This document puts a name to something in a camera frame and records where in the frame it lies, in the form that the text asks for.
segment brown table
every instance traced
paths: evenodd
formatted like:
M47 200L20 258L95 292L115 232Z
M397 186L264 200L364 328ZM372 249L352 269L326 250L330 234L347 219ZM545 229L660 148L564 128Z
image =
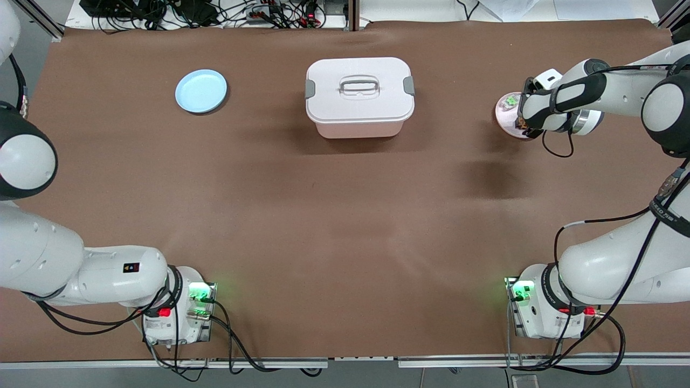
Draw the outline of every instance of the brown table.
M670 43L642 20L68 30L50 48L30 112L57 147L58 176L19 205L88 246L155 246L169 263L198 269L219 283L256 356L504 353L503 278L551 261L559 226L645 206L678 161L639 119L613 115L558 159L501 132L497 99L550 67L564 72L589 57L622 65ZM414 115L392 139L320 137L304 111L306 69L366 56L410 65ZM216 113L175 103L177 81L198 68L228 80ZM566 150L565 136L549 143ZM611 227L574 229L562 246ZM0 361L150 356L132 325L72 336L16 291L0 298ZM126 315L116 304L68 311ZM615 315L629 351L677 352L690 349L689 314L682 303ZM581 350L615 351L612 334ZM223 357L222 336L181 356ZM513 345L544 353L551 342Z

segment storage box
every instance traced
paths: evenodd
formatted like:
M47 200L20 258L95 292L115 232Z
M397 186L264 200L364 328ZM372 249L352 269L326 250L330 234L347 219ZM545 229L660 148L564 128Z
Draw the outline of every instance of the storage box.
M328 139L395 136L414 96L410 68L398 58L322 59L306 73L306 112Z

